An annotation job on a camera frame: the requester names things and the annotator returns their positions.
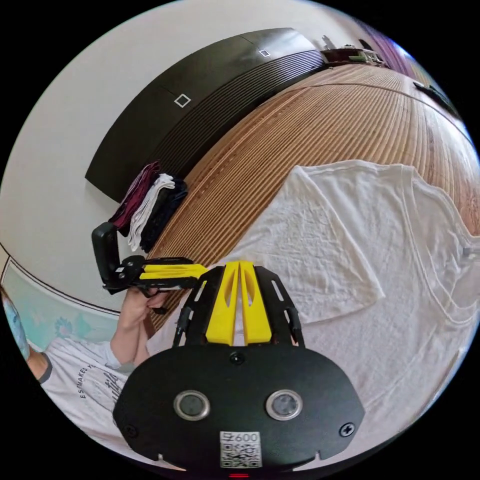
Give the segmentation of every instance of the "white fabric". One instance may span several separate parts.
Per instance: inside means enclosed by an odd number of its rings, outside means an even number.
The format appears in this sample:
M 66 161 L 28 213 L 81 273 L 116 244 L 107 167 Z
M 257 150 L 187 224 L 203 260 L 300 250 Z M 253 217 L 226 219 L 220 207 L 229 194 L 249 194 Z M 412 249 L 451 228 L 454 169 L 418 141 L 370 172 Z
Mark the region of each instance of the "white fabric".
M 346 160 L 291 171 L 219 263 L 277 273 L 306 347 L 347 373 L 366 410 L 344 452 L 301 469 L 379 445 L 435 398 L 476 327 L 480 264 L 463 249 L 479 247 L 448 195 L 411 166 Z M 151 354 L 171 346 L 178 313 L 149 340 Z
M 173 177 L 162 173 L 150 187 L 142 203 L 132 215 L 130 220 L 130 231 L 128 233 L 128 245 L 131 251 L 134 252 L 142 240 L 142 231 L 152 213 L 152 210 L 157 202 L 159 192 L 161 189 L 174 189 L 175 182 Z
M 112 411 L 127 376 L 114 370 L 120 364 L 110 342 L 56 338 L 44 353 L 52 369 L 41 386 L 71 422 L 118 454 L 150 465 L 175 468 L 135 453 L 115 425 Z

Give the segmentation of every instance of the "maroon clothing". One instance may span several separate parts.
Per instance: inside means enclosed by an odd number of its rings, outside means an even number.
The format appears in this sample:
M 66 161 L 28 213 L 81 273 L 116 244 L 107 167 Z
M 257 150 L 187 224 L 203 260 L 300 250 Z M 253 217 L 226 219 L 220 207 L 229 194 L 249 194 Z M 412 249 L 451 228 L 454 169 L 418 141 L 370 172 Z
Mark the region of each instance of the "maroon clothing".
M 138 174 L 136 179 L 130 185 L 125 198 L 117 208 L 113 216 L 108 220 L 114 224 L 117 229 L 129 229 L 132 215 L 137 211 L 144 201 L 150 187 L 155 183 L 159 176 L 160 165 L 157 161 L 145 166 Z

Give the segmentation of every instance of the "cabinet door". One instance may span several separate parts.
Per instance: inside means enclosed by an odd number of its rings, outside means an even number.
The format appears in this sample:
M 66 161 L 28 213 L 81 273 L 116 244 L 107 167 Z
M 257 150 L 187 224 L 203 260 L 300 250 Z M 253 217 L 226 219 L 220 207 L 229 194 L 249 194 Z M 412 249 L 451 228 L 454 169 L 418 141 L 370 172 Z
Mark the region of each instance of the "cabinet door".
M 85 175 L 117 202 L 122 201 L 157 145 L 191 110 L 188 103 L 182 106 L 182 99 L 162 88 L 158 80 L 147 85 L 120 114 Z
M 250 41 L 234 36 L 183 58 L 162 73 L 159 81 L 174 95 L 190 98 L 194 108 L 230 80 L 268 61 Z
M 270 28 L 241 35 L 255 49 L 272 60 L 299 52 L 316 50 L 315 46 L 293 28 Z

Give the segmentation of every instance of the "purple curtain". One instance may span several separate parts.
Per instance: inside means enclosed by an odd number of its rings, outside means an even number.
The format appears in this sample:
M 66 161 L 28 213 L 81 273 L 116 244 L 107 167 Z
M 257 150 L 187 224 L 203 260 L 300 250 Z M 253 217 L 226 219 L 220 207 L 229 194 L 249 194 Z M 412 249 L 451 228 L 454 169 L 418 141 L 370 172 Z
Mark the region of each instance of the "purple curtain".
M 378 51 L 376 53 L 382 57 L 392 70 L 407 75 L 410 78 L 415 78 L 415 73 L 412 70 L 409 61 L 398 50 L 397 45 L 393 40 L 361 20 L 358 20 L 357 18 L 354 20 L 360 25 L 365 33 L 374 40 L 378 46 Z

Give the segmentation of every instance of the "hand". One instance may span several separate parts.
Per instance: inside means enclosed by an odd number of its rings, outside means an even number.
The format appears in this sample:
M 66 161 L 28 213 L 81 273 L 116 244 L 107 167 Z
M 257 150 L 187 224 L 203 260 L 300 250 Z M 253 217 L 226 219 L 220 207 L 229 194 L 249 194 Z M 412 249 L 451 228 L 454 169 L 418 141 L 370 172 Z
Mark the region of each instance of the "hand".
M 147 298 L 138 288 L 129 288 L 121 306 L 118 325 L 129 329 L 143 322 L 150 313 L 150 309 L 160 308 L 167 298 L 168 293 L 157 293 L 156 288 L 151 288 L 148 293 L 153 295 Z

